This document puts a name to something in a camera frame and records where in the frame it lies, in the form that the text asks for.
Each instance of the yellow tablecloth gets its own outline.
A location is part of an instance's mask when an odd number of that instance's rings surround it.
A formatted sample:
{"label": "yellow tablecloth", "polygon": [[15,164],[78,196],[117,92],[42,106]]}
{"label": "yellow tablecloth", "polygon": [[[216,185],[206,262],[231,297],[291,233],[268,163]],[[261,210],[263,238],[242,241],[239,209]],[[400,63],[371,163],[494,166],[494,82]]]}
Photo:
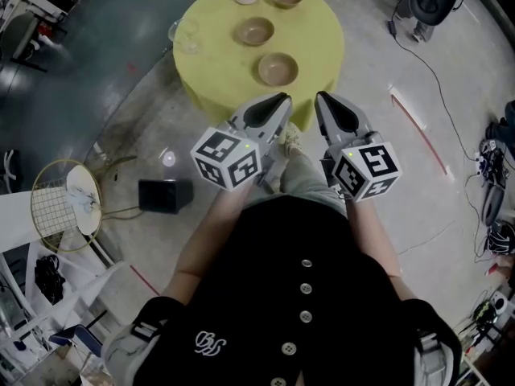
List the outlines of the yellow tablecloth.
{"label": "yellow tablecloth", "polygon": [[[272,38],[259,47],[234,37],[243,20],[261,16],[275,26]],[[324,0],[302,0],[283,10],[269,0],[242,6],[233,0],[197,0],[184,14],[199,23],[202,49],[185,54],[174,49],[175,65],[197,107],[218,124],[242,103],[270,92],[286,92],[294,104],[291,118],[302,131],[315,115],[313,100],[320,90],[336,86],[344,58],[344,36],[338,18]],[[267,53],[282,51],[299,64],[299,76],[287,86],[270,87],[257,74]]]}

